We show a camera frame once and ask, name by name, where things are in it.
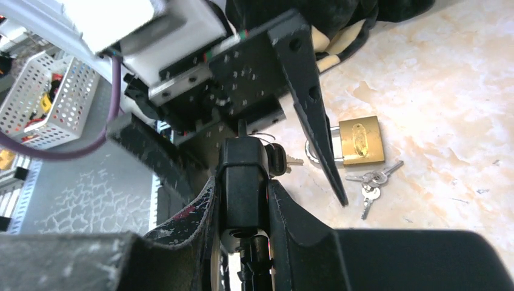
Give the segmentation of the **white perforated tray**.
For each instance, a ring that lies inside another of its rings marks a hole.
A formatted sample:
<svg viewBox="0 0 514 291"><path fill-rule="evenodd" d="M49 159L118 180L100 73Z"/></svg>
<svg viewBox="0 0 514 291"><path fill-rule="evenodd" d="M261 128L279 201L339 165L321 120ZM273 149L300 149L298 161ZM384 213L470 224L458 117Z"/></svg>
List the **white perforated tray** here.
<svg viewBox="0 0 514 291"><path fill-rule="evenodd" d="M1 133L41 150L78 139L99 79L73 56L32 56L2 103Z"/></svg>

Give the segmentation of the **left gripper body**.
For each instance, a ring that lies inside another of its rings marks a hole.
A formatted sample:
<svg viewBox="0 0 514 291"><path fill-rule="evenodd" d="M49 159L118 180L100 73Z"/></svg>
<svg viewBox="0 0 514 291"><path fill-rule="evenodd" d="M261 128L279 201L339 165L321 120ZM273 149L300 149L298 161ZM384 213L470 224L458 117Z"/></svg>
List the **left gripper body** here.
<svg viewBox="0 0 514 291"><path fill-rule="evenodd" d="M164 160L175 167L211 168L222 142L237 135L240 120L256 133L285 118L279 100L288 85L272 38L275 28L242 30L161 70L155 85L124 76L125 94L176 133L171 142L155 141Z"/></svg>

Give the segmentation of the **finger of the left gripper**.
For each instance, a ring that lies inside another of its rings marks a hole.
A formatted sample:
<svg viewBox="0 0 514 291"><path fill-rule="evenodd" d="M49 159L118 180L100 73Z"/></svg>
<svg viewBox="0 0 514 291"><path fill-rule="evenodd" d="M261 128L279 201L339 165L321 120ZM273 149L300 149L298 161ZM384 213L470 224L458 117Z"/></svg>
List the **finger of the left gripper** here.
<svg viewBox="0 0 514 291"><path fill-rule="evenodd" d="M108 122L106 137L152 170L181 201L190 203L200 193L201 185L193 180L201 176L199 164L136 115L125 113Z"/></svg>
<svg viewBox="0 0 514 291"><path fill-rule="evenodd" d="M333 157L332 134L325 112L311 25L291 9L278 17L269 39L281 65L293 106L310 148L343 207L349 204Z"/></svg>

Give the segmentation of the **black padlock with keys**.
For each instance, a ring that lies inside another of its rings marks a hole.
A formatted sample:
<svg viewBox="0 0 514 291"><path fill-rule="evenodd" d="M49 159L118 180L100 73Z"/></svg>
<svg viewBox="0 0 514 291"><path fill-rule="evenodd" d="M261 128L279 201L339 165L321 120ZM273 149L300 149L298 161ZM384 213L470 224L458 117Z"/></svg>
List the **black padlock with keys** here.
<svg viewBox="0 0 514 291"><path fill-rule="evenodd" d="M216 172L220 239L227 253L239 254L242 290L273 289L268 183L303 164L280 144L264 145L258 134L249 134L244 119L238 122L237 136L227 138L220 148Z"/></svg>

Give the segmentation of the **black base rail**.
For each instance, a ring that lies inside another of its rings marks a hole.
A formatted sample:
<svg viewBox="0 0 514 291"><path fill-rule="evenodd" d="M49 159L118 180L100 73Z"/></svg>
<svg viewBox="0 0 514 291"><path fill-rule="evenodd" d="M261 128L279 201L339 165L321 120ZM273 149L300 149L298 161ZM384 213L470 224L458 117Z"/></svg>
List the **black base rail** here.
<svg viewBox="0 0 514 291"><path fill-rule="evenodd" d="M159 153L152 164L152 223L149 229L160 226L191 203L210 175L209 170L173 144L175 133L169 126L158 121L154 128L159 136L158 145L164 147L164 153Z"/></svg>

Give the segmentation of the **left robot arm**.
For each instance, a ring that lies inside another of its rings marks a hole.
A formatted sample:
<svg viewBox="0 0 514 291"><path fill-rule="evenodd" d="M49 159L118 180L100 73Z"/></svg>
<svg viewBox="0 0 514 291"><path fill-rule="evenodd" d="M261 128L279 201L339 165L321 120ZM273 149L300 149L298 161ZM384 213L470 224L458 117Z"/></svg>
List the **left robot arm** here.
<svg viewBox="0 0 514 291"><path fill-rule="evenodd" d="M1 14L59 49L110 72L107 120L96 140L51 152L1 133L1 145L48 161L87 156L111 139L151 168L183 201L218 165L217 126L236 135L290 93L302 129L336 197L347 195L333 160L319 86L315 33L350 19L342 1L2 1Z"/></svg>

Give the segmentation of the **brass padlock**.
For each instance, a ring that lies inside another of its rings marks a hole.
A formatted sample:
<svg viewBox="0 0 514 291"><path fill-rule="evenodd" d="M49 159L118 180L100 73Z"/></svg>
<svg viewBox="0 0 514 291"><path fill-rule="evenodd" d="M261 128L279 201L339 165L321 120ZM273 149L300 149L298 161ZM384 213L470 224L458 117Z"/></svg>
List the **brass padlock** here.
<svg viewBox="0 0 514 291"><path fill-rule="evenodd" d="M341 204L347 206L345 190L338 166L377 164L385 161L381 129L377 116L350 119L327 129L321 142L305 142L308 159L323 169ZM371 206L381 196L380 188L388 183L389 176L404 165L398 161L383 170L374 170L362 175L347 175L345 180L359 182L364 201L361 219L367 219Z"/></svg>

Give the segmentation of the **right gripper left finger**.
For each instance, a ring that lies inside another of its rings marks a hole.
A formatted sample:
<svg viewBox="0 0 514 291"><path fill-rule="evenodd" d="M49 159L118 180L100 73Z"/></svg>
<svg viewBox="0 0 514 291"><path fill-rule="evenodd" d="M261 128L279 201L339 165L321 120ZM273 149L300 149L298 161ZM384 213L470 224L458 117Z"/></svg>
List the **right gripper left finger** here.
<svg viewBox="0 0 514 291"><path fill-rule="evenodd" d="M215 184L144 236L2 235L1 289L218 290Z"/></svg>

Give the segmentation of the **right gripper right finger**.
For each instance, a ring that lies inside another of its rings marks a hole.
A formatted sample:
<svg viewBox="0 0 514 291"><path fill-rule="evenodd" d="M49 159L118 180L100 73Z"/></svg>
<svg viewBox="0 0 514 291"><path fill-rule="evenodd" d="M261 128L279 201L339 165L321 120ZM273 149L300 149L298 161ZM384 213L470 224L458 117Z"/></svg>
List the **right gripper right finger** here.
<svg viewBox="0 0 514 291"><path fill-rule="evenodd" d="M333 229L269 187L276 290L512 290L499 256L463 230Z"/></svg>

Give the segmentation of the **black floral blanket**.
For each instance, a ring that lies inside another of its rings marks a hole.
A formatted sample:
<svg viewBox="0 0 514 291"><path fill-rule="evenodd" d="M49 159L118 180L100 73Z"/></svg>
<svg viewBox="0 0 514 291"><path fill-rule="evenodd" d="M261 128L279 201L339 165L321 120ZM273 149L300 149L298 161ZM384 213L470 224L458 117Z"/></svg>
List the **black floral blanket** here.
<svg viewBox="0 0 514 291"><path fill-rule="evenodd" d="M431 9L434 1L227 1L225 14L237 30L250 30L292 8L311 25L318 70L349 59L378 21L403 22Z"/></svg>

